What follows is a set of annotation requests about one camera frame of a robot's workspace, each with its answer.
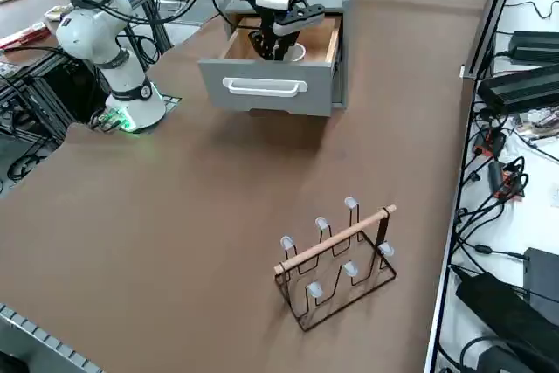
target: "electronic device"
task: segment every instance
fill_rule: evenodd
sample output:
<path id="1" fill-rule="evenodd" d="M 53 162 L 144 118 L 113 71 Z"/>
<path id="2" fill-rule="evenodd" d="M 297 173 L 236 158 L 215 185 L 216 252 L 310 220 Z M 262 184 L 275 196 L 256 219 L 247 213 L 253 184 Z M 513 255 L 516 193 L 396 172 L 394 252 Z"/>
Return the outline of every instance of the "electronic device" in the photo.
<path id="1" fill-rule="evenodd" d="M 523 113 L 559 105 L 559 65 L 481 81 L 480 98 L 497 114 Z"/>
<path id="2" fill-rule="evenodd" d="M 559 300 L 559 281 L 557 281 L 559 255 L 535 248 L 528 248 L 524 255 L 528 257 L 528 260 L 524 261 L 524 288 Z M 535 294 L 528 294 L 527 299 L 530 306 L 544 318 L 559 326 L 559 305 L 557 303 Z"/>
<path id="3" fill-rule="evenodd" d="M 530 347 L 559 365 L 559 327 L 536 312 L 509 285 L 491 273 L 473 277 L 456 266 L 452 270 L 461 279 L 456 295 L 499 338 Z M 534 373 L 556 371 L 540 357 L 512 343 L 507 345 Z"/>
<path id="4" fill-rule="evenodd" d="M 534 373 L 515 354 L 502 347 L 493 346 L 478 359 L 477 373 Z"/>
<path id="5" fill-rule="evenodd" d="M 473 153 L 498 158 L 507 137 L 500 128 L 482 128 L 473 142 Z"/>
<path id="6" fill-rule="evenodd" d="M 534 66 L 559 63 L 559 33 L 515 31 L 508 51 L 513 63 Z"/>
<path id="7" fill-rule="evenodd" d="M 524 197 L 524 189 L 522 188 L 522 169 L 520 165 L 514 162 L 502 163 L 492 161 L 487 167 L 489 187 L 495 198 L 505 199 L 522 199 Z"/>

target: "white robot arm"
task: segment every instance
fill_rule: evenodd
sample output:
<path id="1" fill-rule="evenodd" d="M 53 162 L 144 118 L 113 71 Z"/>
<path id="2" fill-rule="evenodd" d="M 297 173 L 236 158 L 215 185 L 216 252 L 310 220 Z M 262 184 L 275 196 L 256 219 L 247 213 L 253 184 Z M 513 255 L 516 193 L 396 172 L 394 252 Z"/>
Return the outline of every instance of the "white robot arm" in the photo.
<path id="1" fill-rule="evenodd" d="M 260 15 L 259 31 L 249 34 L 254 50 L 266 60 L 282 60 L 297 41 L 299 32 L 319 24 L 324 6 L 307 0 L 248 0 Z"/>
<path id="2" fill-rule="evenodd" d="M 134 52 L 115 41 L 126 22 L 95 7 L 99 4 L 130 15 L 130 2 L 72 0 L 72 4 L 75 9 L 57 29 L 60 46 L 78 59 L 91 61 L 105 76 L 111 87 L 106 105 L 125 120 L 122 129 L 135 131 L 156 124 L 165 115 L 165 103 Z"/>

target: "brown tabletop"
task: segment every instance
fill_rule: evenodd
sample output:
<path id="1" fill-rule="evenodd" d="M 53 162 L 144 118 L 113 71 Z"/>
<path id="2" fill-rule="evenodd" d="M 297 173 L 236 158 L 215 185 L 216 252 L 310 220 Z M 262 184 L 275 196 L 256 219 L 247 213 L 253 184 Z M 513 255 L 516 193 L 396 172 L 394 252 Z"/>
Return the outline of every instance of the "brown tabletop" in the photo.
<path id="1" fill-rule="evenodd" d="M 72 127 L 0 205 L 0 300 L 111 373 L 418 372 L 440 273 L 485 0 L 356 0 L 349 108 L 215 109 L 197 69 L 220 22 L 149 74 L 179 108 L 152 135 Z M 309 333 L 273 284 L 343 198 L 398 211 L 398 278 Z"/>

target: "open drawer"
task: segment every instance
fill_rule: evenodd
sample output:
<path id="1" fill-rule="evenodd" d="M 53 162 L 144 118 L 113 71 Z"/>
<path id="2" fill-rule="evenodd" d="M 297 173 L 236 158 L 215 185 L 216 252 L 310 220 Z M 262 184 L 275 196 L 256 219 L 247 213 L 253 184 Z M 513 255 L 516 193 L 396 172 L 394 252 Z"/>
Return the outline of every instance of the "open drawer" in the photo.
<path id="1" fill-rule="evenodd" d="M 237 29 L 218 59 L 199 61 L 216 107 L 249 111 L 278 109 L 291 114 L 329 116 L 342 17 L 325 17 L 297 40 L 307 50 L 301 61 L 266 61 L 252 48 L 251 30 Z M 259 18 L 243 25 L 259 26 Z"/>

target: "black power supply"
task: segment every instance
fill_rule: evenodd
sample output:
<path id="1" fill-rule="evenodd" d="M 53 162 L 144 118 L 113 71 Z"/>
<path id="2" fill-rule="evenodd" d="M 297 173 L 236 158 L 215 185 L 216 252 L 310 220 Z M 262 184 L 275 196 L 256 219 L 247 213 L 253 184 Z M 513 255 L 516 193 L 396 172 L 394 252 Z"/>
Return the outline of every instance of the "black power supply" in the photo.
<path id="1" fill-rule="evenodd" d="M 507 284 L 491 273 L 471 276 L 456 266 L 452 270 L 462 282 L 456 295 L 509 347 L 534 373 L 559 371 L 559 327 L 536 312 Z M 530 348 L 532 352 L 522 349 Z"/>
<path id="2" fill-rule="evenodd" d="M 548 65 L 559 63 L 559 33 L 515 31 L 508 44 L 513 63 Z"/>
<path id="3" fill-rule="evenodd" d="M 559 105 L 559 65 L 485 79 L 478 95 L 501 115 L 555 107 Z"/>

